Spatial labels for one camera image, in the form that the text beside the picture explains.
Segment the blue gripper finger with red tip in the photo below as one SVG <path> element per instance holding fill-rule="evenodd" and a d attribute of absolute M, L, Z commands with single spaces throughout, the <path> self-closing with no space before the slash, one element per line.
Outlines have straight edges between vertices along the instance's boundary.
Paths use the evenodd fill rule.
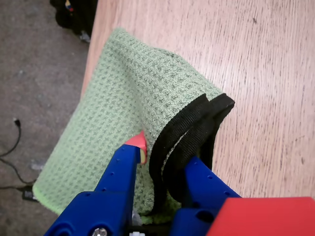
<path fill-rule="evenodd" d="M 147 162 L 144 132 L 135 135 L 120 146 L 111 158 L 95 191 L 134 193 L 136 169 Z"/>
<path fill-rule="evenodd" d="M 240 197 L 196 156 L 185 166 L 184 183 L 183 204 L 170 236 L 205 236 L 225 200 Z"/>

